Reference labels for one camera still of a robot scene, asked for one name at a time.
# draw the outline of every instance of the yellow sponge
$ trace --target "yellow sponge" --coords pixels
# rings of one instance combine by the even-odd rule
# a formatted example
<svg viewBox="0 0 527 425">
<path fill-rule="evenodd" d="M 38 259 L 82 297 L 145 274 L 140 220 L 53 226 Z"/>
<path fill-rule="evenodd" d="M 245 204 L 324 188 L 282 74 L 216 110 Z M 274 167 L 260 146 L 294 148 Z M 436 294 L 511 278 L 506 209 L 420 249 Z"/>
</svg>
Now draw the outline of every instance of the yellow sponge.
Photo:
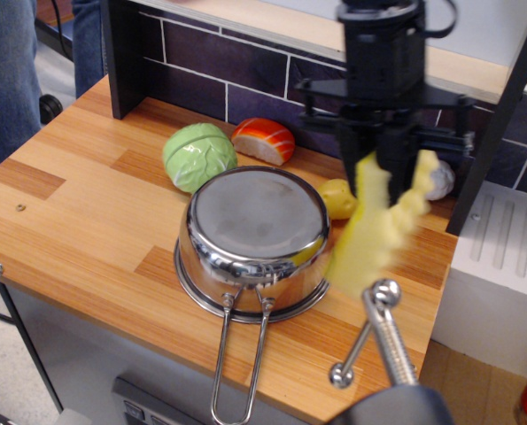
<svg viewBox="0 0 527 425">
<path fill-rule="evenodd" d="M 433 151 L 419 152 L 411 189 L 391 208 L 387 191 L 391 175 L 379 167 L 375 153 L 356 168 L 360 202 L 334 247 L 325 278 L 358 298 L 391 264 L 392 253 L 415 229 L 416 218 L 429 211 L 425 195 L 432 190 L 430 174 L 438 168 L 438 158 Z"/>
</svg>

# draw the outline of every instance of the wooden tabletop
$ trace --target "wooden tabletop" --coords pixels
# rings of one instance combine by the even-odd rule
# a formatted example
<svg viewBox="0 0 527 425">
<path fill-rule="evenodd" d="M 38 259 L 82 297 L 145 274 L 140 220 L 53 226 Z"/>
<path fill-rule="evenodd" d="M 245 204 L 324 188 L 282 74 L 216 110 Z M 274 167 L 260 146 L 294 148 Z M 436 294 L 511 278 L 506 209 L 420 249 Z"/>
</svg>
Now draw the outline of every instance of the wooden tabletop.
<svg viewBox="0 0 527 425">
<path fill-rule="evenodd" d="M 2 282 L 213 375 L 221 318 L 182 289 L 173 250 L 189 195 L 161 161 L 167 138 L 196 122 L 229 124 L 153 99 L 112 118 L 107 79 L 66 109 L 0 166 Z M 239 156 L 240 165 L 261 164 Z M 341 163 L 297 148 L 283 169 L 318 187 L 343 177 Z M 419 372 L 457 239 L 445 232 L 453 207 L 433 203 L 386 276 L 404 291 L 394 316 Z M 334 236 L 343 222 L 335 222 Z M 374 338 L 347 390 L 328 380 L 365 320 L 361 303 L 331 289 L 311 310 L 269 326 L 258 397 L 320 423 L 388 385 Z M 249 386 L 259 327 L 232 324 L 224 377 Z"/>
</svg>

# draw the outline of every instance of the saucepan handle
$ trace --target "saucepan handle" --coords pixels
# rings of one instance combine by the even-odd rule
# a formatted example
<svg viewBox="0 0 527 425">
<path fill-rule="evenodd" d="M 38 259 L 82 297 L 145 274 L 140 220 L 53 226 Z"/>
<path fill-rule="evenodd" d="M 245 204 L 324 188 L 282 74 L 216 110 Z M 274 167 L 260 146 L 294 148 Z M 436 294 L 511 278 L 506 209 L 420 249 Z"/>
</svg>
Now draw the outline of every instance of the saucepan handle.
<svg viewBox="0 0 527 425">
<path fill-rule="evenodd" d="M 257 344 L 257 354 L 255 355 L 255 361 L 253 364 L 252 371 L 252 383 L 247 396 L 247 405 L 245 406 L 244 417 L 237 422 L 228 423 L 220 419 L 218 416 L 218 395 L 220 392 L 221 383 L 221 371 L 224 365 L 224 354 L 226 351 L 226 340 L 228 339 L 229 323 L 231 322 L 231 309 L 234 304 L 234 296 L 230 294 L 224 294 L 223 305 L 224 305 L 224 322 L 221 328 L 221 340 L 220 350 L 218 351 L 218 363 L 216 364 L 216 375 L 213 380 L 213 391 L 212 391 L 212 417 L 218 425 L 245 425 L 252 416 L 253 402 L 255 401 L 255 392 L 257 390 L 257 380 L 260 374 L 261 358 L 263 357 L 263 345 L 265 344 L 265 336 L 267 333 L 267 324 L 269 322 L 269 316 L 273 309 L 273 299 L 261 300 L 261 306 L 263 307 L 263 318 L 261 320 L 260 328 L 260 340 Z"/>
</svg>

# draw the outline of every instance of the person's leg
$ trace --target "person's leg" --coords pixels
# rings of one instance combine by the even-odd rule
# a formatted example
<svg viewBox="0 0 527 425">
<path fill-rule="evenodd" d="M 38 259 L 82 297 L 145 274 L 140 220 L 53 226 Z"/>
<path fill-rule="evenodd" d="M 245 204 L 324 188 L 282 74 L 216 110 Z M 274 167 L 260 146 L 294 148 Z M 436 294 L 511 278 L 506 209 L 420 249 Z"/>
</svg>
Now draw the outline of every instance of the person's leg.
<svg viewBox="0 0 527 425">
<path fill-rule="evenodd" d="M 99 0 L 72 0 L 73 56 L 76 97 L 104 76 L 102 14 Z"/>
<path fill-rule="evenodd" d="M 0 163 L 40 128 L 35 0 L 0 0 Z"/>
</svg>

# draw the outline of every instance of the purple tile backsplash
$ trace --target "purple tile backsplash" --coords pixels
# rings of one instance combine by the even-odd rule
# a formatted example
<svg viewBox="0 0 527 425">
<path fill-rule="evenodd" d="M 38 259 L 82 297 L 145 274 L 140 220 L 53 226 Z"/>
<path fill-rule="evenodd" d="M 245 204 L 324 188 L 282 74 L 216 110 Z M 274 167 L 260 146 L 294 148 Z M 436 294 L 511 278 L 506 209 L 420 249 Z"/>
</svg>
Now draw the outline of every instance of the purple tile backsplash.
<svg viewBox="0 0 527 425">
<path fill-rule="evenodd" d="M 149 6 L 140 7 L 149 96 L 232 124 L 255 116 L 276 120 L 293 132 L 297 144 L 338 157 L 333 135 L 300 128 L 303 99 L 295 85 L 305 78 L 343 79 L 344 63 Z M 341 104 L 316 98 L 315 106 L 337 112 Z M 478 103 L 470 114 L 476 152 L 493 108 Z M 422 123 L 451 127 L 453 115 L 426 111 Z M 451 163 L 461 186 L 472 158 L 441 158 Z M 527 95 L 515 111 L 486 180 L 527 192 Z"/>
</svg>

